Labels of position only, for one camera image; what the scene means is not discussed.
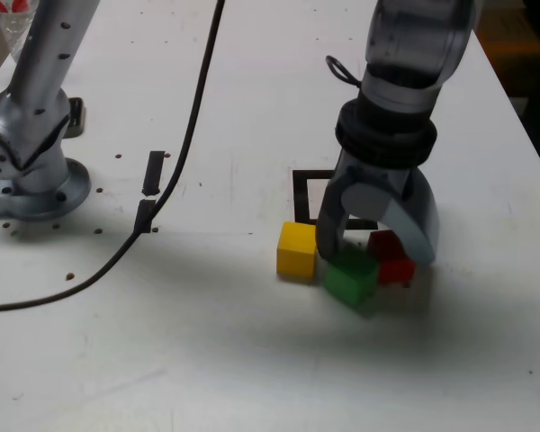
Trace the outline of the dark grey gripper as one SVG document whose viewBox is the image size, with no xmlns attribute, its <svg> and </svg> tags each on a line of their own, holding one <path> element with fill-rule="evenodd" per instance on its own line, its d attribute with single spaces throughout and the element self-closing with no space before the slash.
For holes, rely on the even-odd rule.
<svg viewBox="0 0 540 432">
<path fill-rule="evenodd" d="M 317 249 L 323 259 L 330 260 L 341 249 L 350 215 L 389 228 L 417 264 L 429 266 L 435 261 L 437 206 L 419 169 L 373 166 L 341 150 L 316 221 Z"/>
</svg>

